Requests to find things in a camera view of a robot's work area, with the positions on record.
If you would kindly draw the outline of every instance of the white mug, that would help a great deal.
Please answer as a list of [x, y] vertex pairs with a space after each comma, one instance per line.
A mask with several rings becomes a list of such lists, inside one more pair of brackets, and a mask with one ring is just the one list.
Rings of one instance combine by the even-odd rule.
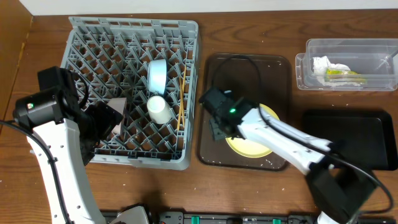
[[147, 102], [151, 120], [157, 124], [164, 124], [172, 119], [169, 104], [161, 96], [153, 96]]
[[153, 60], [148, 66], [148, 90], [159, 95], [164, 94], [167, 77], [167, 62], [165, 59]]

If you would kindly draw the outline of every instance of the wooden table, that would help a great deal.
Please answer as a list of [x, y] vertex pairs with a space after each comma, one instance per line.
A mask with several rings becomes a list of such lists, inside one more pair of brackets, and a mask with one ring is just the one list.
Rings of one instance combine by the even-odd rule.
[[[193, 20], [202, 37], [197, 96], [203, 93], [205, 60], [213, 53], [274, 54], [295, 66], [311, 38], [397, 38], [398, 10], [237, 12], [212, 14], [135, 14], [103, 17]], [[7, 109], [12, 118], [15, 101], [39, 90], [36, 73], [60, 65], [71, 31], [67, 16], [35, 17]], [[391, 114], [398, 133], [398, 91], [300, 91], [292, 74], [292, 119], [300, 125], [308, 108], [382, 108]], [[196, 106], [196, 115], [200, 107]], [[197, 150], [198, 124], [195, 120]], [[0, 136], [0, 222], [49, 223], [50, 208], [40, 169], [29, 153], [26, 137], [3, 129]], [[130, 166], [89, 164], [86, 172], [102, 210], [145, 202], [154, 209], [184, 208], [189, 212], [283, 214], [319, 212], [303, 175], [290, 166], [283, 172], [227, 169], [201, 164], [192, 153], [187, 170], [137, 169]], [[398, 198], [398, 172], [376, 172]], [[387, 206], [377, 190], [364, 206]], [[398, 218], [396, 207], [389, 216]]]

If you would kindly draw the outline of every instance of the wooden chopstick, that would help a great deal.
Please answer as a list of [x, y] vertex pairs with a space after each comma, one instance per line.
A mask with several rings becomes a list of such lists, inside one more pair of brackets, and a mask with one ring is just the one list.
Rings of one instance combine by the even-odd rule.
[[181, 82], [181, 79], [178, 79], [178, 84], [180, 85], [180, 109], [178, 112], [177, 131], [180, 130], [181, 119], [182, 119], [182, 126], [185, 128], [183, 93], [184, 93], [184, 88], [185, 88], [185, 74], [186, 73], [187, 73], [187, 65], [185, 65], [185, 68], [184, 68], [184, 76], [182, 79], [183, 81]]

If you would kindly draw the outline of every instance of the dish rack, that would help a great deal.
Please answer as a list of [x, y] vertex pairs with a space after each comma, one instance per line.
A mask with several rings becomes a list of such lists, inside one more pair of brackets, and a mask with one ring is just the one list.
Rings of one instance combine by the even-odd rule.
[[[69, 17], [70, 32], [61, 67], [80, 73], [89, 86], [86, 106], [127, 98], [121, 134], [111, 133], [95, 148], [91, 162], [184, 170], [190, 164], [200, 36], [193, 21]], [[150, 120], [147, 100], [148, 64], [168, 61], [164, 93], [172, 119]], [[177, 120], [179, 78], [183, 78], [185, 128]], [[82, 99], [84, 83], [76, 80]]]

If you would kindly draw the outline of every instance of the yellow plate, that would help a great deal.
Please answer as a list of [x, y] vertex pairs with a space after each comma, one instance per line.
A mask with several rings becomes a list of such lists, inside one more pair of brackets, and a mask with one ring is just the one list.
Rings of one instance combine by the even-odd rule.
[[[271, 116], [279, 119], [271, 108], [266, 105], [261, 105], [261, 107], [264, 108], [265, 111], [268, 112]], [[234, 138], [232, 140], [232, 138], [226, 138], [226, 142], [236, 153], [248, 158], [259, 158], [272, 153], [272, 151], [268, 147], [247, 139]]]

